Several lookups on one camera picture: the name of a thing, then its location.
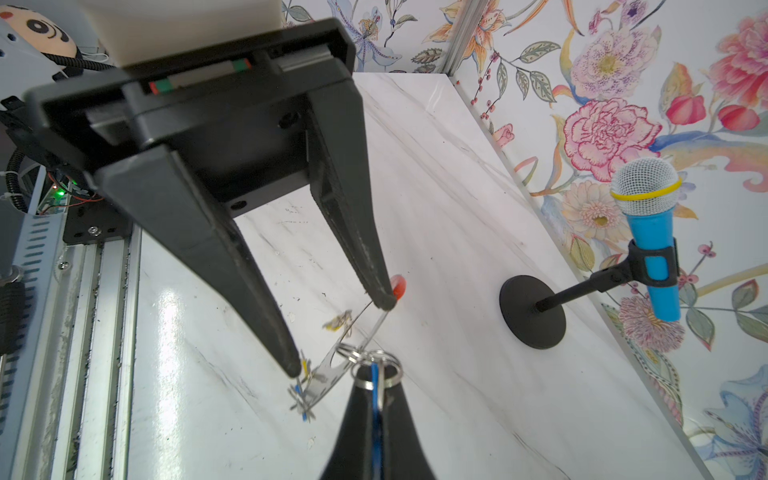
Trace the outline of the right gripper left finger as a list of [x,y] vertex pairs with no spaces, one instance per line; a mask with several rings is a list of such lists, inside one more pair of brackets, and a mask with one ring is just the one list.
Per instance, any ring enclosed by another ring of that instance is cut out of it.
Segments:
[[331,456],[320,479],[373,478],[371,391],[351,389]]

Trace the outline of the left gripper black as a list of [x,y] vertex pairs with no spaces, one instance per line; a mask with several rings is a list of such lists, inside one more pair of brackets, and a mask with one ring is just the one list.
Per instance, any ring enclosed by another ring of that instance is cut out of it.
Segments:
[[395,307],[354,62],[326,19],[36,87],[25,102],[52,164],[218,292],[295,378],[297,347],[224,207],[239,215],[309,186],[374,305]]

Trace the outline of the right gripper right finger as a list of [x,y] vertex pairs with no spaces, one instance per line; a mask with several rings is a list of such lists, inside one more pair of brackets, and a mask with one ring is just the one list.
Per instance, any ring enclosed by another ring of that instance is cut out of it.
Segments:
[[379,478],[434,479],[400,381],[387,374],[379,389]]

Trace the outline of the blue key tag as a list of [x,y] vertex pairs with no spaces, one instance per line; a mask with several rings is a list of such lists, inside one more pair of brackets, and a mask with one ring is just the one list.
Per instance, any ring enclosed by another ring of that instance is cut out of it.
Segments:
[[374,362],[371,365],[372,375],[372,478],[374,480],[381,480],[383,478],[383,447],[382,447],[382,409],[384,402],[384,387],[385,380],[384,367],[379,362]]

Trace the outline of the metal keyring with red handle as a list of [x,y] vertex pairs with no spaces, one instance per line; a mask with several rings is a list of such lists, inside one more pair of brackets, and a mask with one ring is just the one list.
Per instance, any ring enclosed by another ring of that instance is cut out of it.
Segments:
[[353,375],[362,366],[379,362],[387,374],[396,381],[404,376],[401,362],[392,354],[373,347],[373,340],[389,316],[389,312],[376,307],[371,300],[359,311],[352,311],[352,321],[337,332],[339,337],[331,344],[324,358],[313,365],[302,355],[301,374],[288,390],[296,411],[304,422],[315,419],[313,409],[346,375]]

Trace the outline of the yellow key tag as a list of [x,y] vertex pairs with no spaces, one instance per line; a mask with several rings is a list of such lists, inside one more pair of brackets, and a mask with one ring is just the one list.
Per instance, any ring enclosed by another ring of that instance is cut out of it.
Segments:
[[343,313],[335,316],[330,321],[324,323],[322,328],[326,331],[337,332],[343,328],[346,328],[352,321],[352,311],[346,310]]

